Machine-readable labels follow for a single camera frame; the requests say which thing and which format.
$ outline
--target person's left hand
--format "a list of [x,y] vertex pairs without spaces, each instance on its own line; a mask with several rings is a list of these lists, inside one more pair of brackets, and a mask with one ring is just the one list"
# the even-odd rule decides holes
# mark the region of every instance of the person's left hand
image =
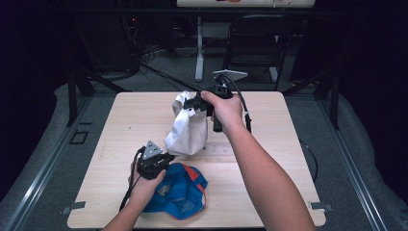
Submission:
[[[137,163],[135,163],[135,172],[133,176],[133,184],[135,184],[136,181],[138,181],[139,178],[139,173],[136,171]],[[156,187],[163,181],[165,178],[166,171],[162,170],[160,174],[156,177],[156,179],[152,180],[147,180],[143,177],[141,177],[136,183],[135,187],[132,189],[132,193],[129,198],[129,203],[139,203],[143,204],[143,208],[147,205],[147,203],[150,201],[150,199],[153,196],[153,193],[156,189]]]

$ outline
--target blue fabric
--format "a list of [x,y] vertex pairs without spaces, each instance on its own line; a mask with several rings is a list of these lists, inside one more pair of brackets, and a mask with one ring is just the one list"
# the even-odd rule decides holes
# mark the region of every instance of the blue fabric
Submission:
[[198,173],[198,177],[192,181],[185,167],[180,163],[168,167],[165,179],[144,208],[145,213],[167,212],[174,218],[185,219],[204,208],[203,192],[197,185],[205,189],[208,182],[197,168],[189,167]]

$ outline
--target person's right arm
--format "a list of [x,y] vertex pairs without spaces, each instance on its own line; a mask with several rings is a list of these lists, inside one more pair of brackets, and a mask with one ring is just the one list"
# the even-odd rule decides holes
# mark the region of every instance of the person's right arm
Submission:
[[222,130],[234,150],[246,190],[267,230],[316,230],[300,192],[286,171],[246,130],[237,95],[221,99],[202,91],[213,104]]

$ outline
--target person's right hand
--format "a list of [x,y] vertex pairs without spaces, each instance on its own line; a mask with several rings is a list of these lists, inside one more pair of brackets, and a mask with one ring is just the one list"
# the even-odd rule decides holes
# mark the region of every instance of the person's right hand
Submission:
[[232,98],[222,99],[215,94],[203,90],[201,97],[214,106],[215,114],[222,124],[222,131],[228,132],[234,126],[244,126],[242,121],[242,102],[236,94]]

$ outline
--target table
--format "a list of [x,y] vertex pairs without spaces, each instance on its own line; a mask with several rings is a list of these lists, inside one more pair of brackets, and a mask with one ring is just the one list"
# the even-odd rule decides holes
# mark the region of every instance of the table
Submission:
[[[217,0],[177,0],[177,7],[184,8],[312,8],[315,0],[241,0],[240,2]],[[195,81],[203,80],[204,55],[202,50],[201,17],[197,20],[197,64]]]
[[[164,139],[174,121],[171,103],[178,92],[124,92],[115,103],[96,146],[76,202],[70,228],[101,228],[116,214],[125,194],[130,164],[136,151],[149,140],[164,151]],[[264,149],[286,170],[299,188],[316,226],[325,223],[323,211],[312,210],[319,202],[293,123],[280,92],[243,92],[252,118],[252,133]],[[212,131],[206,149],[190,157],[177,157],[197,167],[209,184],[207,206],[196,216],[175,220],[166,213],[142,214],[138,228],[263,227],[246,192],[232,148],[223,133]]]

